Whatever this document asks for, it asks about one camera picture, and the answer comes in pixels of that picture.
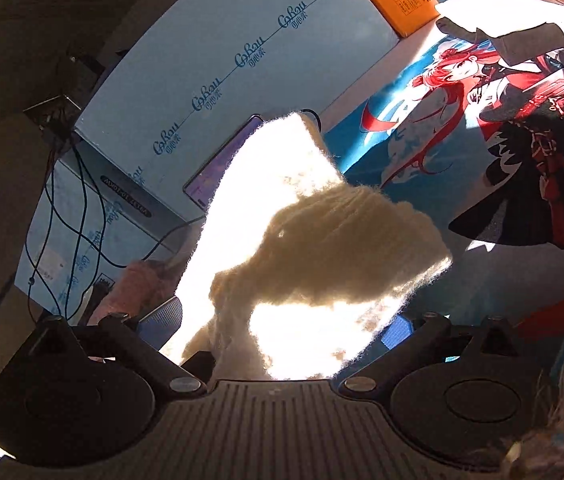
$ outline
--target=anime poster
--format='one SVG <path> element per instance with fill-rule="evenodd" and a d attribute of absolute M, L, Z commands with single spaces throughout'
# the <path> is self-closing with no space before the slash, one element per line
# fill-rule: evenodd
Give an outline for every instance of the anime poster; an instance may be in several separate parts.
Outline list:
<path fill-rule="evenodd" d="M 426 212 L 454 264 L 408 310 L 516 323 L 564 300 L 564 49 L 446 37 L 325 135 L 351 184 Z"/>

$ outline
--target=red hair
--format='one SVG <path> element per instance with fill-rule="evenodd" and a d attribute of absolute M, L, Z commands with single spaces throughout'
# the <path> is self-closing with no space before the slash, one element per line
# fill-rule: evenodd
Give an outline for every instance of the red hair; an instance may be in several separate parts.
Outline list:
<path fill-rule="evenodd" d="M 450 69 L 447 67 L 462 61 L 467 61 L 471 56 L 475 56 L 478 63 L 481 64 L 494 64 L 500 60 L 500 55 L 494 50 L 489 50 L 489 47 L 478 45 L 471 45 L 463 50 L 456 48 L 447 48 L 441 55 L 440 59 L 429 68 L 424 74 L 418 75 L 412 81 L 413 86 L 425 84 L 431 90 L 457 83 L 457 81 L 447 81 L 446 78 L 450 74 Z"/>
<path fill-rule="evenodd" d="M 466 95 L 475 88 L 484 76 L 472 75 L 459 81 L 447 81 L 446 77 L 449 75 L 449 70 L 445 67 L 468 60 L 471 56 L 477 58 L 478 63 L 482 64 L 493 64 L 497 63 L 501 58 L 500 55 L 494 50 L 489 50 L 489 47 L 483 46 L 479 47 L 477 45 L 471 45 L 464 50 L 457 50 L 456 48 L 448 48 L 445 50 L 438 62 L 431 68 L 429 68 L 424 74 L 416 76 L 411 82 L 412 86 L 420 86 L 422 84 L 426 85 L 429 89 L 426 95 L 422 97 L 425 99 L 434 89 L 442 88 L 446 92 L 446 102 L 441 108 L 435 110 L 433 113 L 426 117 L 422 117 L 414 123 L 424 121 L 435 115 L 441 115 L 447 106 L 452 106 L 457 104 L 457 110 L 454 112 L 453 116 L 444 124 L 439 131 L 434 132 L 431 140 L 428 141 L 427 145 L 419 152 L 406 161 L 398 170 L 393 174 L 388 176 L 382 183 L 381 187 L 386 186 L 400 171 L 405 170 L 409 166 L 413 168 L 418 168 L 422 173 L 434 174 L 428 171 L 424 167 L 424 159 L 427 153 L 435 145 L 442 142 L 460 123 L 464 115 L 464 111 L 468 106 L 468 101 L 466 100 Z"/>

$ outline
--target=anime girl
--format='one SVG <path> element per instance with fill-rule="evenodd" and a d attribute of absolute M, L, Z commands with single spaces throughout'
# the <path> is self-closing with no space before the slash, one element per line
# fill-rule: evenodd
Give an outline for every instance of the anime girl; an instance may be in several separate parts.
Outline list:
<path fill-rule="evenodd" d="M 564 50 L 557 57 L 564 61 Z M 509 92 L 480 118 L 496 128 L 488 140 L 495 160 L 482 177 L 483 198 L 449 229 L 473 240 L 564 249 L 564 70 Z"/>
<path fill-rule="evenodd" d="M 425 158 L 456 129 L 470 105 L 499 108 L 505 89 L 526 89 L 559 67 L 549 55 L 507 66 L 490 43 L 443 50 L 433 65 L 409 84 L 407 92 L 419 91 L 420 96 L 415 99 L 415 108 L 407 109 L 407 117 L 398 113 L 390 121 L 380 121 L 368 104 L 363 110 L 362 131 L 382 132 L 399 125 L 388 142 L 389 164 L 382 173 L 382 187 L 407 170 L 433 174 L 425 168 Z M 483 95 L 483 88 L 491 92 Z M 480 127 L 485 139 L 496 130 L 488 120 L 480 122 Z M 417 151 L 409 156 L 408 149 L 413 146 Z"/>

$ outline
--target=fluffy white cloth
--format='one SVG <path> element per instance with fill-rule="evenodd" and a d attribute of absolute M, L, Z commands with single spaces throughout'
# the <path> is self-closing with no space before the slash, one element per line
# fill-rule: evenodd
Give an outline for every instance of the fluffy white cloth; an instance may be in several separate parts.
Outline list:
<path fill-rule="evenodd" d="M 346 184 L 293 114 L 255 132 L 222 178 L 162 353 L 212 351 L 210 384 L 332 376 L 449 264 L 427 216 Z"/>

